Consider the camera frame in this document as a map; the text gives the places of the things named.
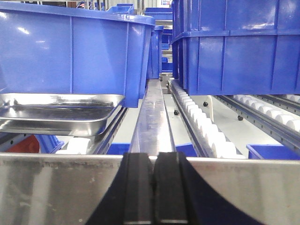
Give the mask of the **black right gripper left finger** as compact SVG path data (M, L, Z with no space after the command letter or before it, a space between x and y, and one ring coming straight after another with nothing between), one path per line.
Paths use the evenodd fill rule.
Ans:
M146 153L125 153L88 225L151 225L152 165Z

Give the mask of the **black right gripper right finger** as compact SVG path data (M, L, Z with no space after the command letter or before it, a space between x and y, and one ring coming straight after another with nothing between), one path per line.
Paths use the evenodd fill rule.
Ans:
M183 153L159 153L155 162L157 225L258 225L219 194Z

